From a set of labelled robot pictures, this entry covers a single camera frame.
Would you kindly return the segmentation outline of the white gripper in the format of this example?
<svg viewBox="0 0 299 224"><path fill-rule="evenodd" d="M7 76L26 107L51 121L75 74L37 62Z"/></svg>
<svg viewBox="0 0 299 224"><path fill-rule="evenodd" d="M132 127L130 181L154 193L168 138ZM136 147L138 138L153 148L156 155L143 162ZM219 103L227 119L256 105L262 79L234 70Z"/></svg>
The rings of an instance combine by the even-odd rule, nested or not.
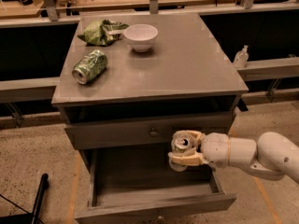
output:
<svg viewBox="0 0 299 224"><path fill-rule="evenodd" d="M171 142L172 147L198 147L200 144L201 153L195 151L191 155L183 155L169 152L168 157L171 162L183 166L204 164L219 168L228 166L229 137L226 134L210 133L205 136L198 131L182 130L173 134Z"/></svg>

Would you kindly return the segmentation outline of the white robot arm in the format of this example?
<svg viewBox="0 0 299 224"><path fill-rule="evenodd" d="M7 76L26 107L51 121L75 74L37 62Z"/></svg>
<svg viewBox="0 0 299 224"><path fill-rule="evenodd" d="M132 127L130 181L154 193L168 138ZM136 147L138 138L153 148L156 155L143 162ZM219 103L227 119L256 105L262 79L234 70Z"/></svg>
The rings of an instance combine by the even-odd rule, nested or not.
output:
<svg viewBox="0 0 299 224"><path fill-rule="evenodd" d="M204 164L231 166L262 179L277 181L288 176L299 183L299 147L279 133L263 133L254 141L224 133L178 131L173 134L168 157L177 172Z"/></svg>

